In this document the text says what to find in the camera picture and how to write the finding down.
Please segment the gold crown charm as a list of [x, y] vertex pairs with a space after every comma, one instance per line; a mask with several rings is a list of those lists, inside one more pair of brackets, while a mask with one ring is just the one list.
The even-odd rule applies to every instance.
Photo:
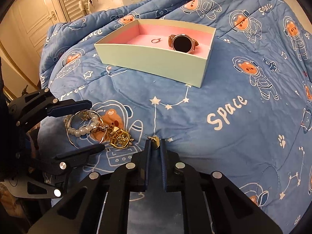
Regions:
[[127, 131], [119, 127], [110, 127], [107, 132], [110, 146], [119, 150], [132, 146], [134, 139]]

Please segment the gold stud earring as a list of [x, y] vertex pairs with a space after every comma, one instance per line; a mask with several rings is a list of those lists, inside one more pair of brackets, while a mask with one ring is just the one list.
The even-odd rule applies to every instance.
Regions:
[[148, 140], [151, 141], [151, 147], [153, 150], [157, 150], [160, 147], [160, 138], [156, 135], [148, 136], [144, 135]]

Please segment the white leather strap watch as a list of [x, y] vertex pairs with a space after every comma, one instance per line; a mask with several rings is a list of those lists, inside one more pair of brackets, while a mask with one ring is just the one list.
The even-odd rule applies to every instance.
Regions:
[[192, 53], [199, 43], [186, 34], [172, 34], [168, 37], [168, 46], [178, 52]]

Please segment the pink lined jewelry box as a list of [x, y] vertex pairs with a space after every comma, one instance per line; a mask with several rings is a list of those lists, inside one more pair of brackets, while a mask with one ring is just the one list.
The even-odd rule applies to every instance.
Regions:
[[[103, 64], [129, 68], [201, 87], [213, 48], [216, 30], [201, 24], [138, 19], [123, 25], [95, 43]], [[192, 53], [168, 46], [170, 35], [186, 34], [195, 39]]]

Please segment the cream panelled door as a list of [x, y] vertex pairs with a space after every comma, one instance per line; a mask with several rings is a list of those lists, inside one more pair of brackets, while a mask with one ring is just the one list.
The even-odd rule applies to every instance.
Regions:
[[38, 64], [46, 44], [48, 29], [67, 21], [59, 0], [15, 0], [10, 7], [10, 13], [21, 32], [26, 54]]

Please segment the blue space bear quilt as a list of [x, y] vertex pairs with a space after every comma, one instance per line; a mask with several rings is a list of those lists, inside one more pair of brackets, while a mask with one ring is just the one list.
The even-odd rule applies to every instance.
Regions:
[[[132, 20], [216, 29], [205, 79], [187, 83], [102, 63], [95, 43]], [[159, 136], [204, 173], [220, 171], [284, 233], [311, 203], [311, 34], [284, 0], [145, 0], [47, 32], [40, 80], [59, 100], [88, 99], [134, 144], [107, 146], [75, 169], [73, 187], [108, 174]]]

